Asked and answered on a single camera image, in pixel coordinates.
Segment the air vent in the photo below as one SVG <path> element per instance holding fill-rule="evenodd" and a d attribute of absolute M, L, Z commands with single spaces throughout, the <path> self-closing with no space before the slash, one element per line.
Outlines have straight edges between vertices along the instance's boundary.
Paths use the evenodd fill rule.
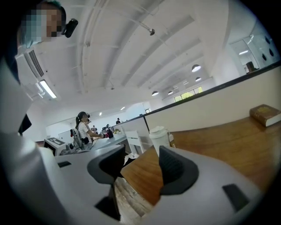
<path fill-rule="evenodd" d="M 38 60 L 37 60 L 37 57 L 36 57 L 36 55 L 35 55 L 34 50 L 32 50 L 32 51 L 29 52 L 29 56 L 30 56 L 30 58 L 31 58 L 31 60 L 32 60 L 32 62 L 33 62 L 33 64 L 34 64 L 34 66 L 35 66 L 35 68 L 36 68 L 38 74 L 42 77 L 42 76 L 44 75 L 44 72 L 43 72 L 41 66 L 39 65 L 39 62 L 38 62 Z"/>

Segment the wooden desk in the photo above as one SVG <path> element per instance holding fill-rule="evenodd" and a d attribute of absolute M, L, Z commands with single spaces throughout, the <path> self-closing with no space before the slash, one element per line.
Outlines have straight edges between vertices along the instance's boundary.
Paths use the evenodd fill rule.
<path fill-rule="evenodd" d="M 280 122 L 265 128 L 249 117 L 215 127 L 172 134 L 177 148 L 228 163 L 263 192 L 266 192 L 280 166 Z M 163 180 L 154 148 L 124 167 L 121 174 L 152 205 L 159 201 Z"/>

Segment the white desk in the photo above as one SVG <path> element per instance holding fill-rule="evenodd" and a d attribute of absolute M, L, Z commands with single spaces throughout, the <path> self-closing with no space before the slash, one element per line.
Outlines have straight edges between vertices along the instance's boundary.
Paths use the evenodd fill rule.
<path fill-rule="evenodd" d="M 103 139 L 98 139 L 93 142 L 92 149 L 91 150 L 97 150 L 101 148 L 106 148 L 112 145 L 116 145 L 124 140 L 127 139 L 126 135 L 124 134 L 113 134 L 114 137 L 109 139 L 109 138 L 103 138 Z"/>

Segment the fluorescent light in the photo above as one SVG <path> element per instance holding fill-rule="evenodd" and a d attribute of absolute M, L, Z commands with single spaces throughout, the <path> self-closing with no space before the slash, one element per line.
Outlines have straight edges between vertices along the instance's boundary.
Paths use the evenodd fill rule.
<path fill-rule="evenodd" d="M 200 65 L 195 64 L 195 65 L 193 65 L 193 66 L 192 66 L 191 71 L 192 71 L 192 72 L 196 72 L 196 71 L 198 71 L 199 69 L 201 69 L 201 66 L 200 66 Z"/>
<path fill-rule="evenodd" d="M 245 53 L 247 53 L 247 52 L 248 52 L 248 50 L 243 51 L 243 52 L 240 52 L 239 55 L 245 54 Z"/>
<path fill-rule="evenodd" d="M 48 94 L 52 97 L 52 98 L 56 98 L 57 96 L 53 93 L 53 91 L 50 89 L 50 87 L 48 86 L 48 84 L 46 83 L 46 81 L 42 80 L 40 81 L 40 84 L 42 85 L 42 87 L 46 90 L 46 92 L 48 92 Z"/>
<path fill-rule="evenodd" d="M 159 92 L 158 91 L 154 91 L 154 92 L 152 92 L 152 96 L 156 96 L 156 95 L 158 95 L 159 94 Z"/>

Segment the security camera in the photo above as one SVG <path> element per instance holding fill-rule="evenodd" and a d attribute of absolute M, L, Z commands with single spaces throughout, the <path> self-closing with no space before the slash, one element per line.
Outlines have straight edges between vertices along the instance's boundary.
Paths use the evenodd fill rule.
<path fill-rule="evenodd" d="M 155 30 L 154 29 L 150 29 L 149 32 L 150 32 L 150 36 L 155 34 Z"/>

